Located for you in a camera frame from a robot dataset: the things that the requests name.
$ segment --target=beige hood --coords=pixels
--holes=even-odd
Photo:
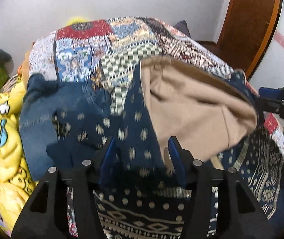
[[[181,61],[161,56],[142,60],[141,84],[167,167],[171,136],[194,159],[207,161],[256,128],[257,114],[247,97],[221,78]]]

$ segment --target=wooden door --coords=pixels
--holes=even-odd
[[[281,0],[230,0],[217,43],[219,56],[249,77],[272,38]]]

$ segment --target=patchwork quilt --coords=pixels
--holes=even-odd
[[[41,73],[46,80],[65,82],[90,79],[96,87],[110,92],[111,114],[121,115],[125,114],[123,107],[135,65],[145,57],[157,55],[174,57],[224,79],[228,79],[233,72],[224,61],[161,20],[121,17],[73,24],[39,39],[30,54],[30,76]],[[267,218],[275,226],[282,226],[284,135],[272,114],[265,117],[264,127],[244,138],[235,148],[220,153],[219,159],[225,169],[234,166],[240,172]],[[177,199],[188,199],[191,192],[181,188],[159,188],[153,193],[163,200],[177,204]],[[134,198],[140,197],[138,190],[133,194]],[[72,188],[68,189],[67,195],[70,233],[77,235]],[[122,196],[127,196],[126,200],[130,200],[128,195],[129,193],[123,191]],[[150,216],[140,215],[127,210],[127,202],[122,198],[114,199],[112,191],[105,195],[96,193],[96,202],[101,224],[108,238],[178,239],[182,231],[184,203],[177,205],[179,215],[167,220],[166,216],[157,219],[152,217],[154,202],[149,203]],[[218,188],[212,188],[212,218],[208,236],[216,233],[217,218]]]

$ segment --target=metal bolt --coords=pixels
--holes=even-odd
[[[201,166],[201,165],[202,165],[202,161],[196,159],[196,160],[193,161],[193,165],[195,165],[195,166]]]
[[[48,169],[49,173],[54,173],[57,170],[56,167],[52,166]]]
[[[229,172],[230,173],[236,173],[237,170],[234,167],[229,167]]]
[[[91,160],[89,160],[89,159],[84,160],[84,161],[82,162],[82,164],[83,164],[84,166],[89,166],[91,163],[92,163],[92,162],[91,162]]]

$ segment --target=white wall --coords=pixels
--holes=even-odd
[[[34,40],[61,28],[72,16],[88,20],[127,15],[185,19],[195,40],[213,40],[224,0],[0,0],[0,48],[12,55],[14,71]]]
[[[284,1],[276,30],[284,36]],[[284,48],[274,39],[249,82],[255,89],[284,87]]]
[[[229,0],[223,0],[223,2],[221,3],[220,16],[217,18],[216,31],[213,39],[215,43],[217,43],[219,40],[228,8],[229,8]]]

